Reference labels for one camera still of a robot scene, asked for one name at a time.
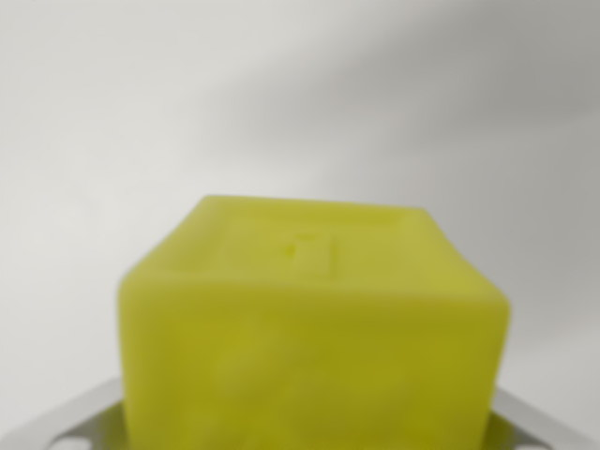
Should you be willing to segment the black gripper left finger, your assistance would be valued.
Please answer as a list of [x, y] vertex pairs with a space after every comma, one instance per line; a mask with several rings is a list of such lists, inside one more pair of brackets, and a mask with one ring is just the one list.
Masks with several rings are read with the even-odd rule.
[[3, 449], [124, 449], [122, 383], [92, 388], [1, 439]]

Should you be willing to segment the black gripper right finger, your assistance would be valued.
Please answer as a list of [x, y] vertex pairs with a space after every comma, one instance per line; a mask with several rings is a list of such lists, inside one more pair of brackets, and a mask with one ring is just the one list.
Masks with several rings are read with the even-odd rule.
[[547, 413], [528, 404], [504, 388], [498, 387], [492, 403], [491, 417], [498, 430], [506, 430], [506, 449], [577, 449], [593, 450], [599, 442], [567, 426]]

